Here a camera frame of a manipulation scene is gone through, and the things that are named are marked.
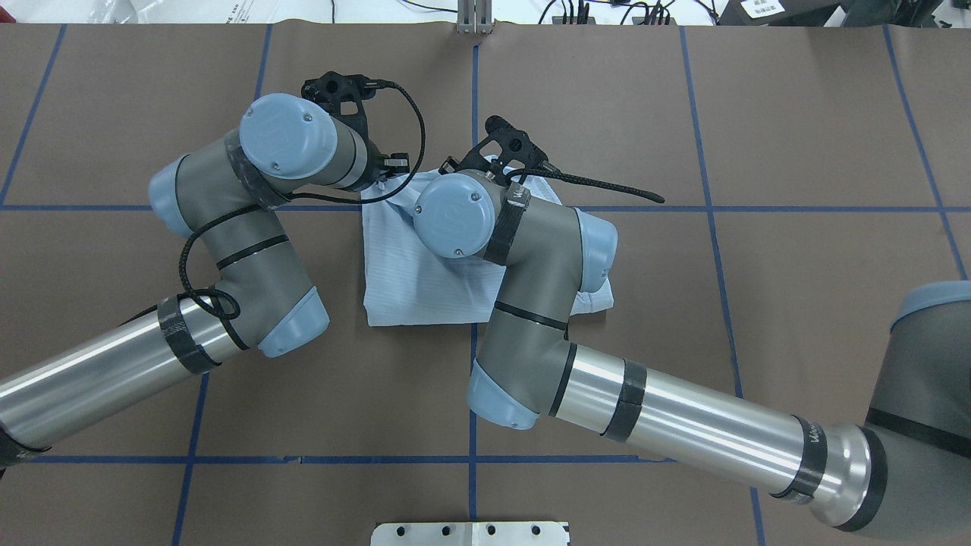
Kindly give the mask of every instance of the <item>brown table surface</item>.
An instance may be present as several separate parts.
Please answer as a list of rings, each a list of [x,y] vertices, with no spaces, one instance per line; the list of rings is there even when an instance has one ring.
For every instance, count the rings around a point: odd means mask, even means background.
[[[668,197],[553,183],[620,234],[617,305],[575,340],[861,423],[902,297],[971,257],[969,51],[971,31],[880,27],[0,25],[0,375],[181,291],[151,175],[337,70],[412,93],[428,168],[501,114],[567,172]],[[417,152],[400,98],[367,107],[379,146]],[[481,327],[368,327],[360,213],[312,205],[281,217],[328,331],[12,468],[0,543],[367,544],[379,522],[469,519],[568,521],[574,544],[872,543],[563,422],[472,419]]]

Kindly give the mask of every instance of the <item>white towel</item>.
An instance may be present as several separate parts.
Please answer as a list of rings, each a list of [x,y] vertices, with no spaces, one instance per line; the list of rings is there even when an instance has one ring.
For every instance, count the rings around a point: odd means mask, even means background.
[[[432,254],[415,233],[411,215],[421,191],[438,171],[418,173],[387,201],[364,205],[364,309],[371,326],[470,324],[488,322],[505,267],[474,256]],[[405,176],[361,192],[378,197],[397,188]],[[534,197],[562,204],[546,179],[527,177]],[[579,292],[571,314],[596,313],[614,306],[610,280],[594,293]]]

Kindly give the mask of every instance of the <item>robotic arm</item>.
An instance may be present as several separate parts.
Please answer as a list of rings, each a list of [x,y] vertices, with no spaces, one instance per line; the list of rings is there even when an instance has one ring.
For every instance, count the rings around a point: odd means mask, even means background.
[[[843,531],[916,540],[971,530],[971,283],[909,295],[865,425],[822,427],[572,343],[575,294],[602,286],[617,232],[531,199],[512,180],[519,171],[502,174],[508,161],[559,171],[504,120],[486,130],[414,213],[438,256],[507,267],[467,393],[475,413],[515,429],[557,417],[806,504]],[[503,153],[489,163],[479,150],[491,140]]]
[[[186,245],[186,293],[0,382],[0,469],[250,347],[278,357],[323,333],[317,288],[273,211],[307,184],[360,191],[408,172],[406,154],[368,140],[361,101],[386,87],[402,90],[328,72],[304,83],[304,98],[263,96],[239,128],[156,174],[152,209],[189,242],[201,238],[221,278],[193,289]],[[356,113],[342,116],[344,102]]]

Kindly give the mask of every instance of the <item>white mounting bracket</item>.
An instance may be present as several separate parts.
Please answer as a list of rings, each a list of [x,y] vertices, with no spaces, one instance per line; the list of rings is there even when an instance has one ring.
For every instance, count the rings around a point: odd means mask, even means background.
[[[570,524],[381,524],[371,533],[371,546],[570,546]]]
[[[492,0],[458,0],[458,33],[491,34]]]

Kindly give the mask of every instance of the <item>blue joint cap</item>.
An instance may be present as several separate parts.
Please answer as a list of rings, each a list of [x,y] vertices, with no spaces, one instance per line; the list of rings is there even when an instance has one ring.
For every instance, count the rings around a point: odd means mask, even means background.
[[[584,253],[581,292],[596,292],[604,286],[617,255],[617,228],[606,220],[577,209],[580,242]]]
[[[289,313],[259,342],[259,350],[269,358],[276,358],[321,335],[330,324],[327,310],[313,287],[304,294]]]
[[[470,176],[450,173],[438,177],[421,192],[415,204],[415,232],[437,256],[471,256],[482,250],[492,236],[492,199]]]
[[[284,180],[320,172],[337,152],[337,126],[309,100],[273,93],[259,97],[240,121],[240,145],[260,171]]]
[[[540,414],[517,402],[492,381],[479,366],[477,358],[472,364],[472,377],[465,399],[469,409],[476,415],[502,427],[528,430],[536,425],[536,420],[540,417]]]
[[[900,304],[900,312],[897,313],[897,318],[893,320],[890,329],[893,330],[900,319],[922,309],[969,300],[971,300],[971,281],[945,281],[913,289]]]
[[[164,169],[155,173],[149,182],[149,203],[169,231],[182,237],[188,237],[192,230],[179,210],[179,198],[176,196],[176,175],[179,174],[179,165],[188,154],[172,161]]]

